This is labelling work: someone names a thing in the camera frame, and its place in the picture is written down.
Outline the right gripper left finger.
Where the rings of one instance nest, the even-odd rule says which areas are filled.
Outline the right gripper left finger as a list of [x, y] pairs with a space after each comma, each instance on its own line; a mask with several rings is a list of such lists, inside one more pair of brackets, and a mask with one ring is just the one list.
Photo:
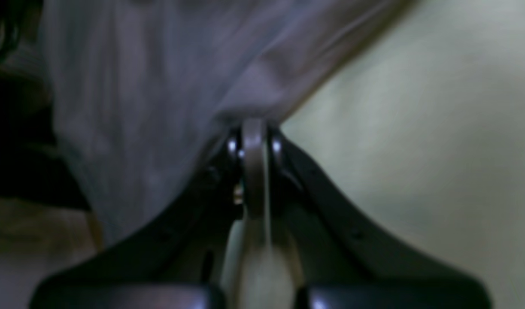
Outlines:
[[229, 231], [242, 208], [240, 133], [153, 221], [94, 258], [44, 279], [33, 309], [225, 309], [219, 280]]

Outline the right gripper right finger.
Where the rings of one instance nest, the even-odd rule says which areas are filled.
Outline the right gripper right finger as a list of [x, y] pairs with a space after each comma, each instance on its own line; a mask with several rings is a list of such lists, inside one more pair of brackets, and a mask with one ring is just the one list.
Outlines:
[[369, 219], [280, 129], [269, 129], [271, 210], [291, 233], [296, 309], [488, 309], [479, 280]]

